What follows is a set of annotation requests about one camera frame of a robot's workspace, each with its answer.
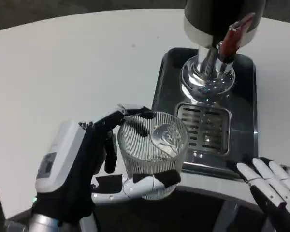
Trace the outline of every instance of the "glass rim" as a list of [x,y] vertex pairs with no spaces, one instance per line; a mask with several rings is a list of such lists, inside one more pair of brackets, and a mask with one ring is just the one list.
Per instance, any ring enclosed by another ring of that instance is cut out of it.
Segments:
[[[183,122],[181,119],[179,119],[178,117],[176,117],[176,116],[174,116],[174,115],[171,115],[171,114],[169,114],[169,113],[167,113],[167,112],[163,112],[163,111],[153,111],[153,113],[163,113],[163,114],[167,114],[167,115],[170,115],[173,119],[180,121],[180,123],[182,123],[182,125],[183,125],[183,130],[185,131],[185,134],[186,134],[186,136],[187,136],[187,138],[186,138],[186,146],[185,146],[185,147],[188,148],[188,146],[189,146],[189,133],[188,133],[188,129],[187,129],[186,125],[184,124],[184,122]],[[131,117],[129,118],[129,120],[130,120],[131,118],[133,118],[133,117],[136,117],[136,116],[138,116],[138,114],[137,114],[137,115],[133,115],[133,116],[131,116]],[[119,144],[119,150],[120,150],[120,148],[121,148],[122,143],[121,143],[121,141],[119,141],[118,136],[122,133],[123,126],[124,126],[124,125],[129,121],[129,120],[125,121],[124,124],[123,124],[123,125],[119,128],[119,130],[118,130],[118,133],[117,133],[117,140],[118,140],[118,144]],[[144,159],[139,159],[139,158],[137,158],[137,157],[135,157],[135,156],[129,154],[127,151],[125,151],[125,155],[126,155],[129,159],[133,159],[133,160],[135,160],[135,161],[141,161],[141,162],[146,162],[146,163],[153,163],[153,162],[151,162],[151,161],[147,161],[147,160],[144,160]],[[176,160],[176,159],[178,159],[178,156],[171,157],[171,158],[168,159],[167,161],[158,161],[158,162],[155,162],[155,163],[170,162],[170,161],[174,161],[174,160]]]

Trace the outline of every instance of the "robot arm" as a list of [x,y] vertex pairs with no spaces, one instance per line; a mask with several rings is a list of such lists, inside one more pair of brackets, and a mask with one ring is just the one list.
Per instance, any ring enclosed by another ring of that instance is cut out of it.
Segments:
[[97,177],[99,185],[94,188],[91,184],[104,162],[107,173],[115,170],[117,156],[112,129],[129,115],[153,116],[146,112],[149,109],[143,106],[120,105],[95,123],[71,120],[61,123],[37,174],[37,200],[32,207],[29,231],[54,232],[65,227],[71,231],[82,218],[96,225],[92,217],[96,203],[141,197],[179,183],[179,173],[171,170],[167,175],[142,174],[132,179],[122,175]]
[[253,169],[238,163],[239,174],[249,184],[256,203],[277,231],[290,232],[290,176],[270,159],[254,158],[252,164]]

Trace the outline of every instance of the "glass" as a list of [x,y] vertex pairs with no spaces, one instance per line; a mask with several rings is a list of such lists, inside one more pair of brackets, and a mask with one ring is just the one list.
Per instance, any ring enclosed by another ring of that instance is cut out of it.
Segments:
[[[171,169],[181,172],[189,144],[184,123],[165,112],[154,112],[153,119],[130,117],[119,129],[119,148],[127,174],[155,174]],[[175,190],[175,185],[142,198],[159,200]]]

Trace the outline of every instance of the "white robot finger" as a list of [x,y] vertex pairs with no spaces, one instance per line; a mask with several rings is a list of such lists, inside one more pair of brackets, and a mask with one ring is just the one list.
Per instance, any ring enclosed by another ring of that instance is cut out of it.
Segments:
[[252,160],[252,163],[257,171],[260,173],[260,175],[263,177],[263,179],[266,180],[272,186],[272,188],[281,196],[281,198],[286,201],[290,196],[290,191],[280,182],[280,180],[275,176],[272,170],[261,159],[254,158]]
[[267,181],[262,179],[255,171],[249,168],[244,163],[238,163],[238,171],[245,177],[248,184],[252,187],[258,188],[268,200],[270,200],[276,207],[279,207],[281,203],[285,202],[268,184]]
[[278,177],[278,179],[283,182],[287,188],[290,190],[290,176],[287,174],[287,172],[277,163],[274,161],[269,162],[269,167],[275,173],[275,175]]

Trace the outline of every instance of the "metal grille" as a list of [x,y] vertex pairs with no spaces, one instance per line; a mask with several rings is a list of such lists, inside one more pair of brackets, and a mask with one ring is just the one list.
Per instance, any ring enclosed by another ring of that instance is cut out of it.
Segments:
[[228,152],[230,113],[227,110],[182,104],[177,117],[189,131],[190,149],[211,154]]

